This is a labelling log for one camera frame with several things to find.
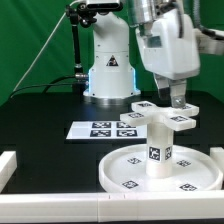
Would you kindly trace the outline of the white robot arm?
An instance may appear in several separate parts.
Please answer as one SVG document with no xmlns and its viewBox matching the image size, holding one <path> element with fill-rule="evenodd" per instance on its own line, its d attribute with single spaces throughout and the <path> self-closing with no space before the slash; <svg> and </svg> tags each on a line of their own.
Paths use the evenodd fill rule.
<svg viewBox="0 0 224 224">
<path fill-rule="evenodd" d="M 182 0 L 85 0 L 95 56 L 88 94 L 108 100 L 135 92 L 128 59 L 128 28 L 133 27 L 142 63 L 154 75 L 160 97 L 168 97 L 174 108 L 184 107 L 187 79 L 199 74 L 199 55 L 224 54 L 224 31 L 203 26 L 200 0 L 193 2 L 194 16 L 189 17 Z"/>
</svg>

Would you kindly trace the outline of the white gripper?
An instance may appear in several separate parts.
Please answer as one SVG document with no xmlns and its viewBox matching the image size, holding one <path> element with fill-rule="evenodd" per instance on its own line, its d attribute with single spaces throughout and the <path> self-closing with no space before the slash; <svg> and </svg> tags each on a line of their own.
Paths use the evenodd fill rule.
<svg viewBox="0 0 224 224">
<path fill-rule="evenodd" d="M 178 11 L 173 9 L 156 20 L 144 35 L 135 30 L 144 68 L 155 73 L 154 80 L 161 100 L 171 98 L 173 108 L 183 108 L 188 77 L 200 70 L 196 37 L 190 17 L 181 15 L 183 36 L 179 37 Z"/>
</svg>

